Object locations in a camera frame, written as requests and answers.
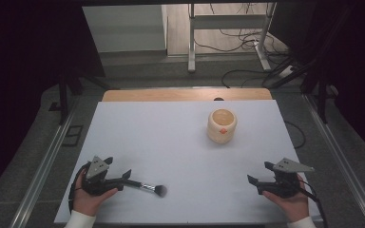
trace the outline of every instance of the wall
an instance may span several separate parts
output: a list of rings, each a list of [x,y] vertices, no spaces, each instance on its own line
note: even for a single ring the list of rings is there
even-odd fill
[[[99,52],[164,50],[162,6],[83,7]]]

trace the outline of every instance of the human hand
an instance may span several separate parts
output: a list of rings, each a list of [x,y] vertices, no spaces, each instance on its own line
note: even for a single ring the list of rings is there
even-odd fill
[[[298,175],[298,179],[300,180],[300,187],[304,189],[304,182],[302,182],[303,178]],[[270,201],[277,204],[284,211],[290,222],[309,217],[308,197],[300,192],[288,199],[283,199],[267,191],[263,191],[262,194]]]
[[[82,188],[82,178],[86,170],[82,170],[75,185],[75,195],[73,199],[73,210],[87,216],[96,216],[100,205],[118,192],[117,188],[106,191],[101,196],[92,196]]]

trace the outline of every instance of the white board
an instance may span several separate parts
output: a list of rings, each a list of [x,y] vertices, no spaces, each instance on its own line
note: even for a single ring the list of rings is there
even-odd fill
[[[227,144],[208,139],[208,115],[228,108],[238,118]],[[100,208],[114,224],[259,224],[284,222],[280,209],[247,180],[272,181],[264,162],[298,162],[276,101],[99,103],[76,163],[113,157],[106,178],[132,169],[131,180],[165,185],[164,198],[125,187]],[[64,195],[55,222],[70,214]],[[310,200],[313,219],[320,219]]]

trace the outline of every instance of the gray floor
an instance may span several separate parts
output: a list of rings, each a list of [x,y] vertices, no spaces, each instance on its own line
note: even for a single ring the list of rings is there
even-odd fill
[[[260,70],[259,61],[255,55],[202,56],[198,59],[195,74],[187,72],[187,63],[184,58],[170,58],[149,53],[142,56],[124,56],[124,59],[129,58],[124,64],[111,64],[119,58],[120,56],[117,55],[103,57],[106,78],[102,80],[122,89],[222,86],[221,77],[229,70]],[[226,77],[225,82],[230,86],[240,87],[245,80],[251,79],[244,87],[260,87],[264,77],[265,74],[233,73]],[[74,103],[70,126],[82,125],[82,137],[76,146],[65,146],[65,144],[75,143],[75,138],[64,137],[63,145],[59,148],[44,187],[35,205],[31,207],[27,227],[64,226],[53,224],[53,220],[71,178],[70,175],[82,148],[95,107],[105,92],[90,81],[81,79],[81,82],[85,89],[83,95],[69,96],[69,100]],[[299,78],[271,92],[279,104],[283,119],[296,124],[305,133],[306,144],[297,149],[298,157],[301,162],[314,166],[317,170],[316,173],[308,174],[307,178],[322,201],[329,227],[363,228],[365,216],[360,209],[360,202],[355,198],[333,152],[318,130],[309,106],[299,92],[300,82]],[[52,102],[59,102],[57,86],[44,93],[34,124],[0,179],[0,227],[10,226],[40,162],[56,135],[60,114],[48,111]],[[337,143],[365,189],[364,141],[342,118],[333,100],[327,103],[327,117],[328,125],[335,134]],[[303,138],[298,130],[291,125],[287,125],[287,129],[294,146],[300,144]],[[97,227],[108,227],[108,225],[97,224]],[[268,224],[266,227],[285,227],[285,224]]]

